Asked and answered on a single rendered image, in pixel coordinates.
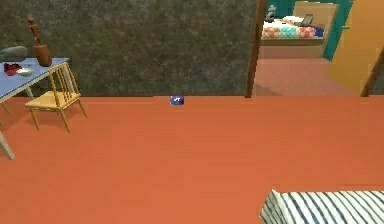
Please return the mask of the grey teddy figure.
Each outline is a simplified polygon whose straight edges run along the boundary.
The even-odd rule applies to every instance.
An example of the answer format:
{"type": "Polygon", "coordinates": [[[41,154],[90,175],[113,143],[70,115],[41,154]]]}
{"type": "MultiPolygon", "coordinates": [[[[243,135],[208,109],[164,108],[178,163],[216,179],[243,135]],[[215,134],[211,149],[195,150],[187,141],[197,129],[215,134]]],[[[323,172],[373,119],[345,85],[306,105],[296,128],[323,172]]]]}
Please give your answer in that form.
{"type": "Polygon", "coordinates": [[[275,19],[275,14],[276,14],[276,6],[270,5],[268,8],[268,13],[265,16],[265,21],[266,22],[273,22],[275,19]]]}

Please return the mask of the bed with colourful quilt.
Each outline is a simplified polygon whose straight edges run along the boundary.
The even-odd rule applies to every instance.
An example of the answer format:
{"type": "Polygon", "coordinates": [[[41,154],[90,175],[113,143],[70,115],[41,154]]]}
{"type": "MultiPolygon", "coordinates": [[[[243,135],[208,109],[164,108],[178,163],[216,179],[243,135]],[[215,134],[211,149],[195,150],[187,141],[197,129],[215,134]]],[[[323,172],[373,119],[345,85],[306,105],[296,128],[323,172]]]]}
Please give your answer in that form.
{"type": "Polygon", "coordinates": [[[264,23],[261,45],[272,49],[275,58],[321,58],[338,9],[335,3],[297,1],[292,16],[264,23]],[[306,14],[313,14],[314,20],[301,27],[306,14]]]}

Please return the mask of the yellow wooden chair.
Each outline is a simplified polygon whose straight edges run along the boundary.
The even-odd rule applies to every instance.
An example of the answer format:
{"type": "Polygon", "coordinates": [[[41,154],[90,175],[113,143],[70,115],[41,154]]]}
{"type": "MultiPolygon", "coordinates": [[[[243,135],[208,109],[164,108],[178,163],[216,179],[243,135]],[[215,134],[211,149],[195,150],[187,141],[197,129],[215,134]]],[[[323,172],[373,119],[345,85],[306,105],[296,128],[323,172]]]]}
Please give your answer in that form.
{"type": "Polygon", "coordinates": [[[78,103],[84,116],[86,111],[81,103],[75,76],[68,62],[63,62],[48,69],[48,77],[52,87],[51,91],[47,91],[41,96],[29,101],[25,104],[30,111],[35,127],[40,129],[35,111],[49,111],[58,114],[67,130],[70,132],[65,110],[75,103],[78,103]]]}

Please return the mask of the brown wooden statue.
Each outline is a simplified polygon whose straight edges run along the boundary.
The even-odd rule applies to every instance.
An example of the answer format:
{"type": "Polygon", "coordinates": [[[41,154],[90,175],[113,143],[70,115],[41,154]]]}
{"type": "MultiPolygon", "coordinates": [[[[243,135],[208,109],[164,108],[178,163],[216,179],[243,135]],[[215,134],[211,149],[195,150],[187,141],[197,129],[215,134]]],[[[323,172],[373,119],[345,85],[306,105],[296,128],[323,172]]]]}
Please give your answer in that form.
{"type": "Polygon", "coordinates": [[[48,46],[41,43],[38,25],[31,15],[27,16],[27,21],[34,37],[35,44],[33,45],[33,50],[38,63],[42,67],[49,67],[52,64],[52,56],[48,46]]]}

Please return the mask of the striped white blue cushion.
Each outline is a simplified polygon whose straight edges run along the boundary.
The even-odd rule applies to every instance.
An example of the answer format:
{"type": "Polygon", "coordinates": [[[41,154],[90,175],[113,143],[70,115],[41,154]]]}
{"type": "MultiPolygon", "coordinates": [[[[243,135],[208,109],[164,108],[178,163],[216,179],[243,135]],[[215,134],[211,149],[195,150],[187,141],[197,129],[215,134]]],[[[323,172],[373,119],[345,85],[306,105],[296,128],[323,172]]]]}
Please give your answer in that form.
{"type": "Polygon", "coordinates": [[[271,190],[260,218],[264,224],[384,224],[384,191],[271,190]]]}

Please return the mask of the pale grey bowl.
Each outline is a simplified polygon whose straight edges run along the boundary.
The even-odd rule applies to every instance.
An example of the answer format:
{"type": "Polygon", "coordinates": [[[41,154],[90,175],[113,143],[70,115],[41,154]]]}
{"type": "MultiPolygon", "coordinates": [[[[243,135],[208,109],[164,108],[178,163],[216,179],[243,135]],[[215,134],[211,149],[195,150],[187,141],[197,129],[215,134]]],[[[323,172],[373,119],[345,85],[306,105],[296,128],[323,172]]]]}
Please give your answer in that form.
{"type": "Polygon", "coordinates": [[[33,74],[34,69],[30,66],[21,67],[16,71],[16,73],[22,77],[29,77],[33,74]]]}

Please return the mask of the orange room door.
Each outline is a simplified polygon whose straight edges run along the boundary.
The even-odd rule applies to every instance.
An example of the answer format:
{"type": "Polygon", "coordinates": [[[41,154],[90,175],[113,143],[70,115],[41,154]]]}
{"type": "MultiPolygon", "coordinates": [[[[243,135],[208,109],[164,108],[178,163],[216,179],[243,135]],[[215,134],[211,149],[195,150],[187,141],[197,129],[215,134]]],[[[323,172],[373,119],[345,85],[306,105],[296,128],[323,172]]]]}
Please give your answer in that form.
{"type": "Polygon", "coordinates": [[[351,92],[366,97],[384,61],[384,0],[354,0],[329,76],[351,92]]]}

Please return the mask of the blue top table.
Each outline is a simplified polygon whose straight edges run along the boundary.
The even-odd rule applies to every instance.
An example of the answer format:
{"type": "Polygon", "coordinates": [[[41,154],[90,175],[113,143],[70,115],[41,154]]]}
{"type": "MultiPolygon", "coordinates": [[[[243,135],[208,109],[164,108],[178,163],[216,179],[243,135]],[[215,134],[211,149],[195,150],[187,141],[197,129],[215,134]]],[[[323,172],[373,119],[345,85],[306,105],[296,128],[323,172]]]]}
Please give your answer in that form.
{"type": "Polygon", "coordinates": [[[33,70],[32,75],[29,77],[22,77],[20,75],[7,76],[4,73],[4,63],[0,63],[0,104],[22,91],[26,91],[28,96],[33,99],[31,86],[46,78],[49,75],[49,69],[69,61],[69,58],[53,58],[50,67],[42,67],[36,58],[26,58],[24,61],[19,62],[19,65],[33,70]]]}

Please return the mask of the red cloth object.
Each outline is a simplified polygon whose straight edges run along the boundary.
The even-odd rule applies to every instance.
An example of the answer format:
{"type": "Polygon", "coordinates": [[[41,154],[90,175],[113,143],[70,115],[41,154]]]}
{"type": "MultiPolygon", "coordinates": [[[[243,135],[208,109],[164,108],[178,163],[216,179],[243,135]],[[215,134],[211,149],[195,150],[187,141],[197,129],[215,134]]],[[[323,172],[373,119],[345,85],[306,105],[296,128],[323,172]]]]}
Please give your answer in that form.
{"type": "Polygon", "coordinates": [[[21,66],[19,64],[8,64],[8,63],[5,63],[4,64],[4,72],[7,76],[14,76],[17,71],[21,69],[21,66]]]}

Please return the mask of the grey oval object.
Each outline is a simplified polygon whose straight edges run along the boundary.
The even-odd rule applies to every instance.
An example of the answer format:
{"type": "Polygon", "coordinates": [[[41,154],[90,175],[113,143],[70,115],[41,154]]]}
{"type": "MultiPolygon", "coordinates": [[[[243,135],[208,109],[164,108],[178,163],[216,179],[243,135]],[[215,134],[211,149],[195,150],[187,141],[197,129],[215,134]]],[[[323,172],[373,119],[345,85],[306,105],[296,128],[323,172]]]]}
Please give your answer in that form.
{"type": "Polygon", "coordinates": [[[0,62],[21,62],[27,55],[28,49],[24,46],[8,47],[0,51],[0,62]]]}

